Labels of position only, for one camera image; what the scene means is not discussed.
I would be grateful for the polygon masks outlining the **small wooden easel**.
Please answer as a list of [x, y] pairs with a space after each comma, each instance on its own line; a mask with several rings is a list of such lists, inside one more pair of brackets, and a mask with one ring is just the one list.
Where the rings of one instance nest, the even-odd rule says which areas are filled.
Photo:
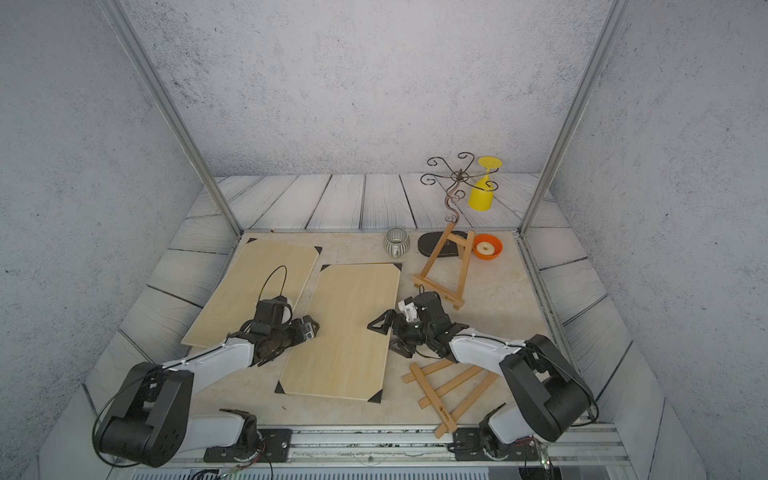
[[[451, 303], [455, 310], [461, 309], [465, 304], [464, 293], [474, 240], [473, 230], [469, 230], [463, 237], [455, 232], [455, 224], [449, 222], [422, 270], [412, 276], [414, 286], [435, 291]], [[458, 256], [440, 258], [439, 253], [449, 242], [456, 245]]]

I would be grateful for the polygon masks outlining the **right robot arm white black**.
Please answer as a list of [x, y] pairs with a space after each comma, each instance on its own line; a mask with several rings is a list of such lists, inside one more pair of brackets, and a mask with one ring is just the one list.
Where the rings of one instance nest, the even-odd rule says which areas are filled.
[[583, 413], [598, 408], [585, 380], [548, 337], [506, 340], [455, 323], [435, 292], [406, 298], [367, 328], [389, 334], [390, 349], [405, 358], [425, 345], [439, 359], [504, 377], [515, 403], [498, 407], [479, 424], [479, 447], [489, 458], [503, 459], [524, 439], [556, 441], [579, 425]]

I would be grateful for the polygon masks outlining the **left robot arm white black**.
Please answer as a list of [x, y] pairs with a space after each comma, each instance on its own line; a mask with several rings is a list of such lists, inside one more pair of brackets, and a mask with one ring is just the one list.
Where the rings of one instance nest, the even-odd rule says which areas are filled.
[[314, 339], [318, 330], [311, 316], [294, 317], [290, 301], [279, 295], [258, 301], [251, 319], [209, 349], [163, 364], [135, 365], [94, 423], [94, 452], [100, 460], [113, 456], [150, 467], [199, 449], [220, 450], [236, 462], [258, 458], [266, 442], [255, 415], [223, 409], [193, 416], [191, 401], [231, 374], [263, 366]]

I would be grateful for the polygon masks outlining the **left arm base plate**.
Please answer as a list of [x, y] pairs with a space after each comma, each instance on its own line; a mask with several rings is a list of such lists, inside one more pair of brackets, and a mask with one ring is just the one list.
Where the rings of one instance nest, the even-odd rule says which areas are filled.
[[288, 428], [269, 428], [242, 434], [228, 447], [211, 447], [205, 450], [205, 463], [240, 463], [255, 460], [257, 463], [286, 463], [288, 461], [293, 431]]

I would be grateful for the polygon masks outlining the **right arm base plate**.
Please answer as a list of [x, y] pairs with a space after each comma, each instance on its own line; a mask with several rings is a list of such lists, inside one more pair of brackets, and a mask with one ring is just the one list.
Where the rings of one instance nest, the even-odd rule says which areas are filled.
[[490, 430], [459, 428], [452, 434], [447, 450], [457, 461], [532, 461], [539, 457], [539, 442], [523, 437], [505, 444]]

